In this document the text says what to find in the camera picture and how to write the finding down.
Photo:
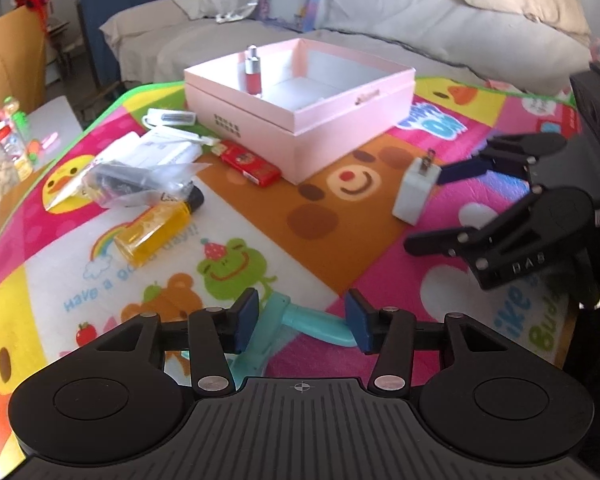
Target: wall charger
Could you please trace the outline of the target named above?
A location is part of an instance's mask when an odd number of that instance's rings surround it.
[[[442,168],[433,163],[436,152],[429,150],[416,158],[404,173],[392,214],[410,225],[416,225]]]

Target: blue gripper pad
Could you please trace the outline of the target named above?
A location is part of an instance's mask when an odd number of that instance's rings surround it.
[[[466,180],[476,176],[484,175],[487,171],[493,169],[491,162],[481,158],[468,158],[459,162],[453,162],[442,166],[442,171],[438,176],[437,184],[444,186],[450,182]]]
[[[237,323],[235,326],[235,352],[244,352],[253,334],[253,329],[258,322],[260,315],[260,298],[258,291],[254,288],[248,288],[235,301],[229,312],[237,314]]]
[[[374,349],[374,335],[370,325],[370,313],[366,311],[365,305],[348,290],[344,296],[344,317],[347,326],[356,340],[358,348],[365,354],[379,351]]]

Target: crosshair marking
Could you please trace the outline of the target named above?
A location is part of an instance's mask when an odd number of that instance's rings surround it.
[[[309,386],[307,383],[298,383],[292,386],[292,388],[294,390],[297,390],[301,394],[304,394],[305,392],[308,392],[311,388],[313,388],[313,386]]]

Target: cartoon frog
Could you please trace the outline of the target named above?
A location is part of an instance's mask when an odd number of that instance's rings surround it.
[[[237,300],[245,288],[258,283],[264,288],[261,304],[268,299],[273,289],[269,283],[277,276],[268,278],[267,261],[264,256],[247,246],[241,238],[232,238],[226,245],[212,243],[206,238],[206,258],[198,264],[198,272],[205,278],[205,287],[216,300]]]

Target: colorful play mat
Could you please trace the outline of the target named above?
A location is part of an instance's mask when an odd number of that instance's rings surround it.
[[[147,108],[184,106],[182,83],[125,94],[39,179],[0,235],[2,474],[22,459],[7,405],[26,377],[140,312],[158,312],[163,321],[185,319],[202,306],[231,305],[249,286],[259,291],[264,309],[275,291],[295,304],[342,316],[342,295],[355,286],[376,307],[397,306],[420,320],[460,311],[561,364],[577,309],[568,297],[535,277],[483,292],[461,260],[413,258],[402,248],[409,230],[484,224],[525,194],[526,183],[487,174],[445,186],[415,228],[391,210],[404,171],[429,148],[451,162],[498,134],[569,137],[578,129],[573,107],[421,78],[408,118],[300,186],[279,182],[261,189],[207,153],[200,161],[210,167],[199,174],[204,205],[186,231],[139,269],[127,265],[111,242],[140,210],[103,210],[71,198],[45,212],[43,200],[110,142],[144,132]],[[366,381],[375,361],[356,348],[288,328],[276,350],[267,368],[271,376]],[[435,354],[417,354],[414,384],[437,369]],[[166,371],[187,383],[181,355],[168,356]]]

